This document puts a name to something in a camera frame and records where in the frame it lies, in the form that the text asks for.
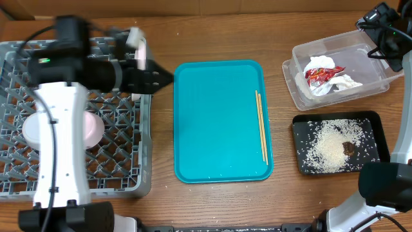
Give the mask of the white rice pile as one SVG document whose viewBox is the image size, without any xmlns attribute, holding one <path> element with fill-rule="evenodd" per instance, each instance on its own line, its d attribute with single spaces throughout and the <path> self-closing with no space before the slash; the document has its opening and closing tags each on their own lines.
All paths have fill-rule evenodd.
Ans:
<svg viewBox="0 0 412 232">
<path fill-rule="evenodd" d="M 368 119 L 295 122 L 292 129 L 297 167 L 303 175 L 356 172 L 367 162 L 380 161 Z M 355 145 L 353 156 L 343 153 L 343 142 Z"/>
</svg>

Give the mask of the large white plate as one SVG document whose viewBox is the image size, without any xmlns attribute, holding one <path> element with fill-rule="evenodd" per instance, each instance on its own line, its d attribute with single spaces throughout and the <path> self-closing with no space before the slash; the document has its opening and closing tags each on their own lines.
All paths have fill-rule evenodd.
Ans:
<svg viewBox="0 0 412 232">
<path fill-rule="evenodd" d="M 146 68 L 146 43 L 145 41 L 140 41 L 138 49 L 135 52 L 135 59 L 137 61 L 137 67 L 139 70 L 145 70 Z M 131 100 L 138 101 L 141 98 L 141 94 L 132 93 Z"/>
</svg>

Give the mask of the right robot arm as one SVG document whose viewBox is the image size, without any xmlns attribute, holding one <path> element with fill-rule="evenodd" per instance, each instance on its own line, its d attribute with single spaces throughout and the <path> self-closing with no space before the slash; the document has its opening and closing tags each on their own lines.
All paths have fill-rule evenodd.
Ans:
<svg viewBox="0 0 412 232">
<path fill-rule="evenodd" d="M 356 26 L 375 43 L 368 57 L 404 72 L 400 131 L 390 161 L 363 165 L 358 190 L 341 205 L 324 210 L 305 231 L 364 231 L 382 218 L 404 231 L 393 215 L 411 210 L 411 1 L 400 1 L 397 9 L 382 2 Z"/>
</svg>

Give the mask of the red snack wrapper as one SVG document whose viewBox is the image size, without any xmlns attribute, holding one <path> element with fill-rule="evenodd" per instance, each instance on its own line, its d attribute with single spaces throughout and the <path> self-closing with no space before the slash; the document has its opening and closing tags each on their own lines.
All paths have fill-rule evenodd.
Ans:
<svg viewBox="0 0 412 232">
<path fill-rule="evenodd" d="M 335 76 L 338 76 L 346 68 L 341 66 L 336 66 L 335 68 L 312 68 L 305 73 L 305 79 L 309 87 L 319 87 L 324 83 L 328 82 Z"/>
</svg>

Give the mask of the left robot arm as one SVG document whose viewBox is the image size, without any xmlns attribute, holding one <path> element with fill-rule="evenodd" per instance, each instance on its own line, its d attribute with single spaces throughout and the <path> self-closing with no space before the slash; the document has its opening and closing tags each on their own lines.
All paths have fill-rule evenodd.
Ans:
<svg viewBox="0 0 412 232">
<path fill-rule="evenodd" d="M 75 16 L 58 16 L 55 40 L 29 55 L 28 94 L 35 101 L 40 138 L 39 178 L 31 210 L 20 211 L 23 231 L 141 231 L 139 220 L 117 215 L 109 202 L 91 200 L 85 169 L 84 109 L 90 90 L 153 94 L 171 84 L 172 73 L 147 57 L 145 34 L 137 27 L 110 29 L 110 61 L 91 56 L 95 26 Z"/>
</svg>

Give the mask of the grey-white bowl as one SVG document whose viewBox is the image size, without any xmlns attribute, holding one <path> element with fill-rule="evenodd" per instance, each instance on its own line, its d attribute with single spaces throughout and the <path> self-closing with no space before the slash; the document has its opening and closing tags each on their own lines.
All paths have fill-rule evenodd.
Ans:
<svg viewBox="0 0 412 232">
<path fill-rule="evenodd" d="M 40 135 L 39 135 L 39 120 L 38 114 L 31 114 L 23 123 L 22 128 L 23 137 L 29 147 L 39 150 Z"/>
</svg>

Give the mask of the brown food scrap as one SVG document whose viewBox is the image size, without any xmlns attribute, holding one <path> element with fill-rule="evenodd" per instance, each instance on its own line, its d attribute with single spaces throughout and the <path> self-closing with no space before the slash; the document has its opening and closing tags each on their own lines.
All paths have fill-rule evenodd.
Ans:
<svg viewBox="0 0 412 232">
<path fill-rule="evenodd" d="M 351 142 L 343 142 L 342 144 L 343 146 L 343 153 L 348 156 L 351 157 L 355 154 L 355 145 Z"/>
</svg>

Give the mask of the small pink plate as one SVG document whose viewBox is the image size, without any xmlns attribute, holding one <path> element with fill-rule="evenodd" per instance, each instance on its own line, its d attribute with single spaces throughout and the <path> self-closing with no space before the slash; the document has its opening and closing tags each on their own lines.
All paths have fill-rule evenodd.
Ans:
<svg viewBox="0 0 412 232">
<path fill-rule="evenodd" d="M 105 132 L 104 123 L 98 115 L 85 111 L 83 126 L 84 147 L 89 149 L 101 141 Z"/>
</svg>

